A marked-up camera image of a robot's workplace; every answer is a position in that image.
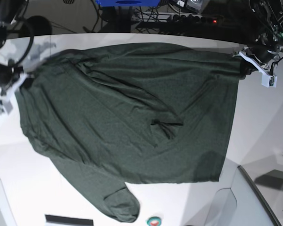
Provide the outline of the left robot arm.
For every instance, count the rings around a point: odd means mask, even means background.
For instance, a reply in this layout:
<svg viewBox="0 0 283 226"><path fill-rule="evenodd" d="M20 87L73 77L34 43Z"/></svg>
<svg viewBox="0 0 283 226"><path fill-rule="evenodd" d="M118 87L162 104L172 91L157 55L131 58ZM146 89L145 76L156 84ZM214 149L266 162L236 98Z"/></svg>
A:
<svg viewBox="0 0 283 226"><path fill-rule="evenodd" d="M254 43L249 55L264 69L273 70L282 57L283 5L280 0L249 0L253 21L250 23Z"/></svg>

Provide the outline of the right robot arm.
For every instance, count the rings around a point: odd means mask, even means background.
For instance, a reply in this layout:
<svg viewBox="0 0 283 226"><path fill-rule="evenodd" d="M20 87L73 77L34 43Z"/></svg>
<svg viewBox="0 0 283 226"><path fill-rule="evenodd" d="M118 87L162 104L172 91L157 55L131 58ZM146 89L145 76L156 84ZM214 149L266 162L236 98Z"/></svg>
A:
<svg viewBox="0 0 283 226"><path fill-rule="evenodd" d="M16 62L10 59L7 65L0 64L0 94L2 96L6 96L7 92L20 78L20 74L23 72L21 63L25 60L33 44L33 30L24 18L28 4L28 0L0 0L0 48L4 46L8 34L19 32L15 29L8 29L8 26L13 23L25 24L30 34L29 44L21 58Z"/></svg>

